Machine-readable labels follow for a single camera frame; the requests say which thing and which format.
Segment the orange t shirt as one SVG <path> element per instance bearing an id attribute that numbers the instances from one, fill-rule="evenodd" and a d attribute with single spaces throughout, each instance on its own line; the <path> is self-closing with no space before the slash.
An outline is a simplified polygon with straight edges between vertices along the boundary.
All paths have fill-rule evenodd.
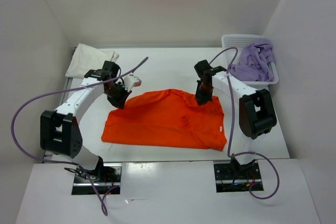
<path id="1" fill-rule="evenodd" d="M 101 140 L 222 151 L 227 143 L 224 112 L 218 97 L 198 105 L 193 94 L 182 90 L 150 91 L 111 111 Z"/>

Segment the white t shirt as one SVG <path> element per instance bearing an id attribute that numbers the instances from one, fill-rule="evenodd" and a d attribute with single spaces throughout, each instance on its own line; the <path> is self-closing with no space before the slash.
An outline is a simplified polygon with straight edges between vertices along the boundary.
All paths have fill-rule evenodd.
<path id="1" fill-rule="evenodd" d="M 65 77 L 83 79 L 89 70 L 101 69 L 105 61 L 116 62 L 118 58 L 119 54 L 115 51 L 104 52 L 85 44 L 79 44 L 73 53 Z"/>

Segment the lavender t shirt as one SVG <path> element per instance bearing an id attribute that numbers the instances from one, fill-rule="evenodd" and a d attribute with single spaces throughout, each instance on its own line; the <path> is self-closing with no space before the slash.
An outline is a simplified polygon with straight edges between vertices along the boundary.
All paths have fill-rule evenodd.
<path id="1" fill-rule="evenodd" d="M 237 63 L 231 64 L 229 72 L 240 81 L 274 81 L 269 63 L 275 62 L 272 43 L 266 38 L 257 38 L 246 46 Z"/>

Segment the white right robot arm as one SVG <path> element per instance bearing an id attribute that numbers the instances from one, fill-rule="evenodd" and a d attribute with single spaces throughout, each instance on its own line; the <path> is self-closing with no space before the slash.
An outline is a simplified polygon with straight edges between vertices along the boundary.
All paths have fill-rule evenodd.
<path id="1" fill-rule="evenodd" d="M 195 92 L 198 105 L 211 102 L 214 89 L 231 98 L 227 156 L 232 176 L 243 178 L 256 159 L 256 146 L 277 124 L 271 95 L 266 89 L 257 90 L 244 84 L 222 66 L 211 67 L 207 60 L 198 62 L 194 69 L 200 78 Z"/>

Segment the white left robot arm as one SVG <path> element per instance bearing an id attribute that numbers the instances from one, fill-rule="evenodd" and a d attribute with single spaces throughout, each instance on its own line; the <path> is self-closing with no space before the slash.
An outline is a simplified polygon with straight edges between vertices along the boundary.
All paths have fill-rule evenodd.
<path id="1" fill-rule="evenodd" d="M 109 103 L 123 109 L 132 88 L 141 84 L 133 74 L 120 75 L 121 68 L 115 62 L 105 61 L 101 69 L 89 70 L 81 83 L 81 90 L 73 93 L 53 111 L 44 111 L 40 117 L 40 147 L 54 154 L 63 155 L 84 168 L 76 169 L 80 176 L 98 182 L 112 170 L 103 164 L 103 159 L 83 145 L 79 122 L 102 94 Z"/>

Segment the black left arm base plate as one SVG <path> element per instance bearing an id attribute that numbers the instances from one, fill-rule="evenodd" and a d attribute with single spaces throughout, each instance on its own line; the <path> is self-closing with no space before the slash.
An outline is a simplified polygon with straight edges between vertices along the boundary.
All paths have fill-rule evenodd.
<path id="1" fill-rule="evenodd" d="M 94 186 L 98 193 L 103 196 L 110 188 L 109 195 L 118 195 L 120 193 L 120 183 L 122 175 L 122 163 L 104 163 L 107 173 L 101 178 L 92 177 Z M 72 195 L 94 195 L 95 191 L 90 181 L 78 168 L 65 168 L 65 170 L 74 173 L 74 181 L 72 184 Z"/>

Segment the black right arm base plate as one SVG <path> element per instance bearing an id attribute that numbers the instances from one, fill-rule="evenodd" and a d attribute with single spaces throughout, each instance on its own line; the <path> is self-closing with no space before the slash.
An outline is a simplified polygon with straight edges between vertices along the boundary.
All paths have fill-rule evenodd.
<path id="1" fill-rule="evenodd" d="M 229 162 L 214 163 L 215 184 L 217 193 L 235 193 L 252 191 L 263 191 L 263 183 L 258 163 L 242 172 L 234 173 Z"/>

